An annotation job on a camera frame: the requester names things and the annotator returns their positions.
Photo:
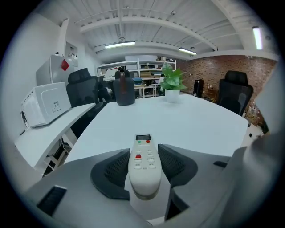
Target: white ceiling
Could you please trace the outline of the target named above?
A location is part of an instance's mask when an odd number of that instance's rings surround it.
[[[38,13],[58,25],[70,18],[97,53],[120,37],[147,48],[194,47],[198,54],[255,50],[253,26],[261,28],[263,51],[277,53],[269,30],[240,0],[50,0]]]

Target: microwave oven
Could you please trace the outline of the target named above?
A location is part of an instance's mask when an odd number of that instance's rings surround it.
[[[47,125],[71,108],[65,83],[34,87],[21,104],[21,117],[26,127]]]

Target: red brick wall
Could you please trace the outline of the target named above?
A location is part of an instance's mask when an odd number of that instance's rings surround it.
[[[190,61],[177,60],[177,68],[185,72],[183,82],[188,92],[193,92],[194,80],[204,80],[204,90],[208,84],[214,89],[219,89],[220,79],[223,79],[228,70],[245,72],[248,76],[248,83],[253,87],[254,92],[252,100],[260,93],[263,84],[267,80],[276,61],[253,57],[249,59],[246,56],[228,55],[214,56]]]

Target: ceiling light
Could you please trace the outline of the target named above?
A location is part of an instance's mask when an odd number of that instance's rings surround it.
[[[256,48],[258,50],[262,49],[262,42],[261,42],[261,32],[259,27],[253,27],[253,34],[256,42]]]
[[[197,54],[197,53],[195,53],[195,52],[193,52],[193,51],[189,51],[189,50],[186,50],[186,49],[184,49],[184,48],[179,48],[178,50],[179,50],[179,51],[182,51],[182,52],[186,52],[186,53],[191,54],[191,55],[196,55],[196,54]]]
[[[122,47],[122,46],[129,46],[129,45],[135,45],[135,42],[122,42],[122,43],[117,43],[113,45],[107,45],[105,48],[117,48],[117,47]]]

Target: air conditioner remote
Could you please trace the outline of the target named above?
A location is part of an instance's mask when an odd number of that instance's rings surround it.
[[[161,162],[150,134],[137,134],[129,159],[129,178],[136,196],[150,200],[161,180]]]

